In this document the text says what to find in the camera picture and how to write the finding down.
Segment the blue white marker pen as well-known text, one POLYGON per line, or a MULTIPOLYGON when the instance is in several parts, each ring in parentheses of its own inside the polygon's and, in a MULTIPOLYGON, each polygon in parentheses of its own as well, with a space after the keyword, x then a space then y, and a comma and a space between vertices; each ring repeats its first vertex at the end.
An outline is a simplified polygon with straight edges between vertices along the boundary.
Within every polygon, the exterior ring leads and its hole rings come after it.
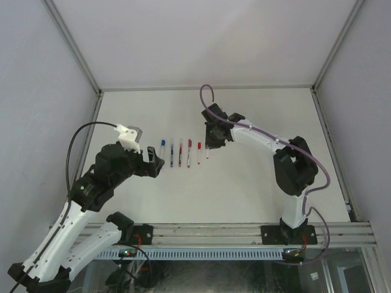
POLYGON ((162 139, 161 145, 159 148, 159 158, 163 161, 163 164, 165 164, 165 160, 164 160, 165 149, 166 149, 166 141, 164 139, 162 139))

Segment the thin white red-tip pen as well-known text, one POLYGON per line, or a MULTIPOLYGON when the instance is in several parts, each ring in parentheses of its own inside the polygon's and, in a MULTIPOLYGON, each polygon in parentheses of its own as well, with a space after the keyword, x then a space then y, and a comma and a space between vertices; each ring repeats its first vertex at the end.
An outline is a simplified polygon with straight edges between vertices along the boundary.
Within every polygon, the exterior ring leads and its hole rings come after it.
POLYGON ((191 167, 191 147, 188 147, 188 155, 187 155, 187 168, 191 167))

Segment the blue gel pen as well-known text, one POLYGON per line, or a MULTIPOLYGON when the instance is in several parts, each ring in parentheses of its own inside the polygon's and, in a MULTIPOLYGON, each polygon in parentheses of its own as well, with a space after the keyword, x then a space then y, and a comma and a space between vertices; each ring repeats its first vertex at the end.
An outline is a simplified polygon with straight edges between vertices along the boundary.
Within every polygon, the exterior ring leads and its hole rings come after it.
POLYGON ((170 167, 174 167, 174 139, 170 139, 170 167))

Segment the red gel pen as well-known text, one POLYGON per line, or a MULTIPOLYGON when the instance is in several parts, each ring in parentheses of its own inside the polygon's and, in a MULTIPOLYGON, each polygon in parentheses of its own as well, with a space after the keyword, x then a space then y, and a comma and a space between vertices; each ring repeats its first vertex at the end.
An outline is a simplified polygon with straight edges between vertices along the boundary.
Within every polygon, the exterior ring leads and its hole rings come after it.
POLYGON ((178 167, 181 167, 182 165, 182 156, 183 156, 183 139, 180 138, 180 143, 179 143, 179 153, 178 153, 178 167))

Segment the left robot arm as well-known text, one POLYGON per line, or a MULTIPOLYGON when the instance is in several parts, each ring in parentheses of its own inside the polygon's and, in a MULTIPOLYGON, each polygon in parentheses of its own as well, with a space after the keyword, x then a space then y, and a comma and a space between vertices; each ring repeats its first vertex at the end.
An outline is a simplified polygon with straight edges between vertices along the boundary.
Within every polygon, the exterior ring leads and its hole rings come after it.
POLYGON ((115 189, 131 176, 156 178, 165 162, 153 147, 148 161, 141 151, 119 143, 105 145, 95 163, 70 190, 59 218, 43 242, 24 262, 10 266, 8 274, 27 292, 67 292, 78 273, 113 244, 130 244, 134 222, 121 212, 109 215, 98 231, 77 247, 73 244, 89 220, 114 196, 115 189))

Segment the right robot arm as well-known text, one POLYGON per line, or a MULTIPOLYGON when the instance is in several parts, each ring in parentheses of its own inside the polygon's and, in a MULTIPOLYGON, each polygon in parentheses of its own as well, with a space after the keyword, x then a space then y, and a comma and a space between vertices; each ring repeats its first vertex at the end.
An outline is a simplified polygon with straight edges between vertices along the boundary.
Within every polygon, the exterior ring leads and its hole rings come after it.
POLYGON ((216 103, 203 110, 202 116, 206 120, 207 149, 218 149, 227 142, 237 142, 272 158, 277 186, 285 195, 278 239, 286 245, 300 239, 308 224, 307 216, 302 211, 305 192, 314 183, 318 174, 317 165, 300 151, 284 145, 281 140, 256 131, 244 116, 238 113, 228 116, 216 103))

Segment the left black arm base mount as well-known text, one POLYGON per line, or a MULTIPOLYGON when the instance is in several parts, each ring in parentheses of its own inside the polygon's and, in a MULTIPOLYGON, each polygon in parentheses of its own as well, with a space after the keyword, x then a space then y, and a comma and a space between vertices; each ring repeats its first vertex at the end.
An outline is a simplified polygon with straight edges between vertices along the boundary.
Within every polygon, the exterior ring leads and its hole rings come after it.
POLYGON ((134 225, 130 244, 137 245, 138 247, 142 245, 151 245, 153 239, 153 230, 154 227, 152 225, 134 225))

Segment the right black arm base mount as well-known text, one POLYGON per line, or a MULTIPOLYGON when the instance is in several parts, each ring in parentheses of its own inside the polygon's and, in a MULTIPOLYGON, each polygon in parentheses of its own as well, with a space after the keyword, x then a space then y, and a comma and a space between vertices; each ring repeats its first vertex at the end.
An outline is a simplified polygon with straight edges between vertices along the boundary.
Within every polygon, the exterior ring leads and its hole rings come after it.
POLYGON ((304 239, 309 245, 318 243, 313 225, 293 230, 280 225, 263 225, 260 231, 263 245, 304 245, 304 239))

